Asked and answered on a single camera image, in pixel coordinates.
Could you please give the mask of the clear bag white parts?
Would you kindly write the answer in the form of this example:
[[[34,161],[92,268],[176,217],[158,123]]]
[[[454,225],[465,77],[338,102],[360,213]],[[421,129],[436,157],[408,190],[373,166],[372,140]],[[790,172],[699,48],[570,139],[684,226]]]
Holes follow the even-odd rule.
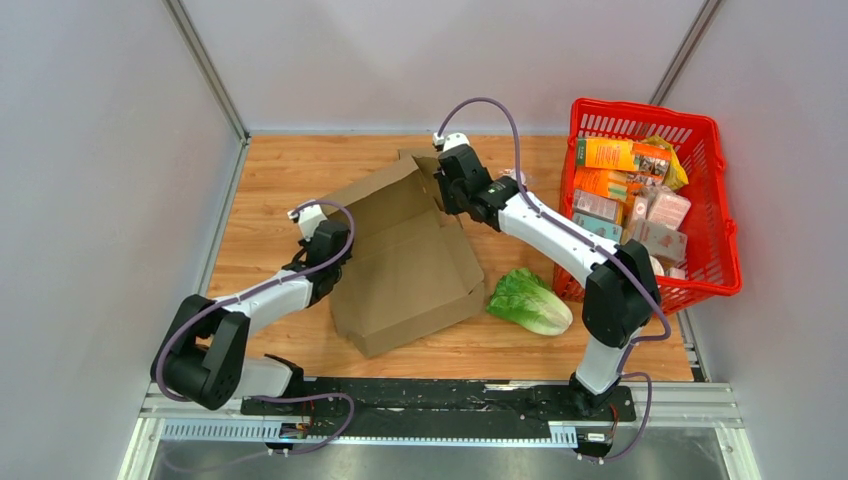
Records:
[[[514,168],[502,169],[499,172],[500,176],[507,176],[514,180],[522,189],[527,188],[527,176],[521,170],[516,170]]]

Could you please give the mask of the brown cardboard sheet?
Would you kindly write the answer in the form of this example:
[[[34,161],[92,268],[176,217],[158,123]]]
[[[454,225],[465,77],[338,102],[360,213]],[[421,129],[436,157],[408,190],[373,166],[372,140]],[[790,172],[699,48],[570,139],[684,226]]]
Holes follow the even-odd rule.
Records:
[[[327,196],[355,222],[330,311],[338,335],[367,358],[484,308],[484,272],[460,221],[443,211],[435,170],[397,158]]]

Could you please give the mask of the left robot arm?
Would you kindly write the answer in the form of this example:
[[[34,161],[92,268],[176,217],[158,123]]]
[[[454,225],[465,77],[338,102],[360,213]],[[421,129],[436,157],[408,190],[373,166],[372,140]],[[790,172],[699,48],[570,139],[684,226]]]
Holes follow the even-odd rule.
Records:
[[[150,367],[161,392],[216,410],[232,398],[279,397],[294,365],[267,355],[250,359],[248,340],[282,317],[328,295],[351,256],[348,225],[321,220],[300,251],[274,276],[239,293],[182,300]]]

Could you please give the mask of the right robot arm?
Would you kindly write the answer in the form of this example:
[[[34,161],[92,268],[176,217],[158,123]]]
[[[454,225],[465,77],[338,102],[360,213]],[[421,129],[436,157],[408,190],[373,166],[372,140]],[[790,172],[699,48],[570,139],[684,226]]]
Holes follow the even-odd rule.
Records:
[[[620,245],[547,207],[510,177],[493,178],[466,141],[436,143],[445,211],[517,238],[566,270],[584,290],[582,321],[590,338],[569,380],[571,404],[583,414],[605,405],[621,379],[625,355],[661,296],[647,249]]]

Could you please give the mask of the brown cardboard box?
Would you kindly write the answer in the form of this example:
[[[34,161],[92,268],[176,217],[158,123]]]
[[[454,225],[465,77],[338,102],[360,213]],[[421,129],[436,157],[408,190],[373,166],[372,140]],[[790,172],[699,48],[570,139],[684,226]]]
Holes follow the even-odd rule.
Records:
[[[398,158],[412,158],[422,170],[435,170],[439,166],[439,153],[433,147],[402,148],[398,150]]]

